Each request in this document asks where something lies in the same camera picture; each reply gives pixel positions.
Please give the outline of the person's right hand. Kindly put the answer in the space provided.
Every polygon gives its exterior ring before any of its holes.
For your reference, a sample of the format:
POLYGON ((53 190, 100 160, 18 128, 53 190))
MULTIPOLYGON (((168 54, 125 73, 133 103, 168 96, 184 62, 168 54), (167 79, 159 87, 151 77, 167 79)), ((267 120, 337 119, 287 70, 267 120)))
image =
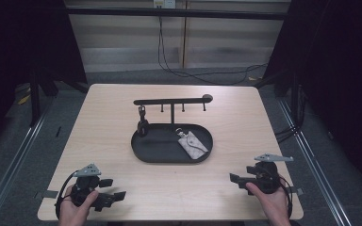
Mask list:
POLYGON ((272 194, 263 193, 253 183, 247 183, 246 187, 259 200, 271 226, 291 226, 288 217, 288 198, 282 187, 272 194))

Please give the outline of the person's left hand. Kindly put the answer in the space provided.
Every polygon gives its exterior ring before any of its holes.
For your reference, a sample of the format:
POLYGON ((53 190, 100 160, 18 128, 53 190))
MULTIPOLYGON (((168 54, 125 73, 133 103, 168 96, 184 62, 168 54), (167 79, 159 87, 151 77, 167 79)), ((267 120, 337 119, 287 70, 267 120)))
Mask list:
POLYGON ((98 197, 98 192, 93 190, 80 205, 73 204, 70 194, 72 186, 69 186, 65 192, 65 198, 60 204, 58 226, 83 226, 87 221, 91 205, 98 197))

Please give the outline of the metal floor rail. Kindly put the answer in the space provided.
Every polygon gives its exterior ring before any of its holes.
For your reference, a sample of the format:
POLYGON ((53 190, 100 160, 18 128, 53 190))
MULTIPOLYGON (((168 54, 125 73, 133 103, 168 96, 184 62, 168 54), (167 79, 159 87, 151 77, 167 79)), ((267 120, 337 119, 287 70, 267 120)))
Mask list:
POLYGON ((280 105, 280 108, 287 120, 288 126, 294 133, 295 140, 298 143, 298 146, 316 180, 316 183, 320 188, 321 194, 324 197, 337 223, 337 226, 353 226, 335 190, 331 187, 327 177, 325 176, 320 162, 317 160, 316 155, 314 155, 304 133, 297 129, 297 125, 292 119, 291 109, 288 106, 288 103, 285 100, 280 100, 278 104, 280 105))
POLYGON ((19 168, 25 161, 31 146, 34 143, 37 135, 39 134, 41 127, 45 121, 46 115, 51 108, 52 103, 49 102, 45 109, 40 113, 40 115, 33 119, 32 125, 28 128, 25 138, 23 139, 20 147, 18 148, 16 154, 14 155, 12 161, 10 162, 8 169, 6 170, 3 178, 0 181, 0 208, 8 195, 8 192, 12 186, 14 177, 17 175, 19 168))

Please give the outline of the black key rack with tray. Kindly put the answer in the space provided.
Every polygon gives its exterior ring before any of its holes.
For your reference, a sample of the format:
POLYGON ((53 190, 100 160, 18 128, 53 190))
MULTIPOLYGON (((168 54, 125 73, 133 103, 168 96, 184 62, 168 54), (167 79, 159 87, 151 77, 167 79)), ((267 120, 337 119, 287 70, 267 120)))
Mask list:
POLYGON ((185 105, 201 105, 206 111, 206 105, 211 103, 213 97, 204 94, 195 98, 165 98, 165 99, 145 99, 135 100, 134 105, 138 107, 144 105, 145 110, 148 105, 159 105, 160 111, 164 107, 170 108, 170 121, 166 123, 149 122, 148 134, 140 137, 137 129, 131 138, 131 147, 134 155, 145 163, 154 164, 197 164, 205 161, 212 152, 213 137, 204 126, 195 123, 177 123, 175 120, 176 106, 185 111, 185 105), (175 133, 177 128, 181 128, 185 133, 191 131, 206 146, 208 152, 202 157, 193 160, 178 143, 179 136, 175 133))

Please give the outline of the black car key fob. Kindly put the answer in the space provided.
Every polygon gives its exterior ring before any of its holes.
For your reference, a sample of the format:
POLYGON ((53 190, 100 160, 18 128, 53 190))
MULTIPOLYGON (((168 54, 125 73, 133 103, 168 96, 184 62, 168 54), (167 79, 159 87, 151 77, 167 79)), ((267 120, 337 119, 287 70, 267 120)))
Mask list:
POLYGON ((144 105, 139 106, 140 121, 137 126, 137 133, 140 137, 145 137, 148 134, 148 120, 145 119, 146 110, 144 105))

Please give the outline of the grey tape strip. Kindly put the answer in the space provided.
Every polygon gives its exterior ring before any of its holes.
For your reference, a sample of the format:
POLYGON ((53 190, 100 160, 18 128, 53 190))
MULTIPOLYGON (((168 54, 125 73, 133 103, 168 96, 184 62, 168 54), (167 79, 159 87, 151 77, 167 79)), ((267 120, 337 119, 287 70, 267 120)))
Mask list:
POLYGON ((43 200, 44 198, 55 199, 57 195, 58 195, 57 191, 44 190, 36 192, 34 198, 38 200, 43 200))
POLYGON ((289 194, 296 194, 297 196, 301 196, 304 194, 304 191, 302 188, 296 188, 295 186, 290 186, 289 188, 287 188, 289 194))

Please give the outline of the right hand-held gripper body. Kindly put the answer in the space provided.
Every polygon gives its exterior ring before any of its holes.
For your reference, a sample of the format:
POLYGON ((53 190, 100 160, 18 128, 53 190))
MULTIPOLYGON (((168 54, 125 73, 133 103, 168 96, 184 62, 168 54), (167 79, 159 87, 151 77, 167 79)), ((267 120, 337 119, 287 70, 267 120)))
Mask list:
POLYGON ((293 158, 291 156, 287 157, 271 153, 264 153, 260 156, 257 156, 255 160, 256 163, 253 165, 253 167, 257 168, 257 175, 254 175, 254 178, 240 177, 238 186, 239 188, 246 189, 247 183, 253 183, 263 193, 272 194, 281 186, 276 162, 290 162, 293 161, 293 158))

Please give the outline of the beige key pouch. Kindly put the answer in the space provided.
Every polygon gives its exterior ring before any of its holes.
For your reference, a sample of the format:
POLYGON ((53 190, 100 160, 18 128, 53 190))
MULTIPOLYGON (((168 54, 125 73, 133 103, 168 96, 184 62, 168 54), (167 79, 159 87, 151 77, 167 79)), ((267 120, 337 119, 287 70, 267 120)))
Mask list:
POLYGON ((185 133, 177 128, 175 133, 179 136, 178 143, 191 159, 196 160, 208 152, 206 146, 191 131, 185 133))

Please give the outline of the black horizontal bar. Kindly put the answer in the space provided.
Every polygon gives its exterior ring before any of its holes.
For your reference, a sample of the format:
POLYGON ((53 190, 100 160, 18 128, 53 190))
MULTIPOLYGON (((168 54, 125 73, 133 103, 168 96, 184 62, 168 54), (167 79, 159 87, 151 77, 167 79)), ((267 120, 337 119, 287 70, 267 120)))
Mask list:
POLYGON ((93 8, 70 6, 66 7, 66 11, 69 14, 80 15, 157 16, 271 21, 284 21, 288 18, 288 14, 284 12, 252 12, 175 8, 93 8))

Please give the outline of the dark curtain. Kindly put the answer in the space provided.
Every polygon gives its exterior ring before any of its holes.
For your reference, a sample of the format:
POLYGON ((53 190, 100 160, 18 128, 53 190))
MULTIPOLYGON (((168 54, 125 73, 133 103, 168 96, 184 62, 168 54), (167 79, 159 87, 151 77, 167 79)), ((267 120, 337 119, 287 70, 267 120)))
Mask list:
POLYGON ((362 173, 362 0, 291 0, 264 77, 300 84, 362 173))
POLYGON ((36 74, 53 80, 87 81, 64 0, 0 0, 0 130, 18 85, 36 74))

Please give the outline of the black metal stand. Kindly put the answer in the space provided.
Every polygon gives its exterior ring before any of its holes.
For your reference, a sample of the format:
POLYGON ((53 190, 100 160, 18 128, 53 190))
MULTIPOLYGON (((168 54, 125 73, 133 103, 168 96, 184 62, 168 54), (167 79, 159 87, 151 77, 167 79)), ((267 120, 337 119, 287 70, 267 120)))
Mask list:
POLYGON ((30 97, 32 108, 30 126, 34 126, 41 116, 39 82, 38 76, 34 70, 30 73, 30 97))

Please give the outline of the white power outlet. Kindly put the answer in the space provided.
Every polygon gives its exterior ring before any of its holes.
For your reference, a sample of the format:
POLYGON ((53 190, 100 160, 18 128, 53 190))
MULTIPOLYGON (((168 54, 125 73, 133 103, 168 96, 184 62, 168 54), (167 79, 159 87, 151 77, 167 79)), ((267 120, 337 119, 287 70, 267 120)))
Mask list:
POLYGON ((176 8, 176 0, 153 0, 154 8, 176 8))

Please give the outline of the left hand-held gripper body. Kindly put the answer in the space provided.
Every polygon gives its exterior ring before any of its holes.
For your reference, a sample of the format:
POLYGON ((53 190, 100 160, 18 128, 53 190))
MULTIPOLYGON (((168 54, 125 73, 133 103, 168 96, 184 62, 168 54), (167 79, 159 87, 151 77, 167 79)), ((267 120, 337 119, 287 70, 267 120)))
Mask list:
MULTIPOLYGON (((77 170, 73 174, 76 181, 70 197, 74 205, 80 206, 93 190, 97 187, 103 188, 99 186, 99 182, 103 180, 100 178, 101 174, 102 172, 93 163, 77 170)), ((99 193, 91 207, 95 211, 100 212, 104 208, 109 208, 114 202, 113 194, 99 193)))

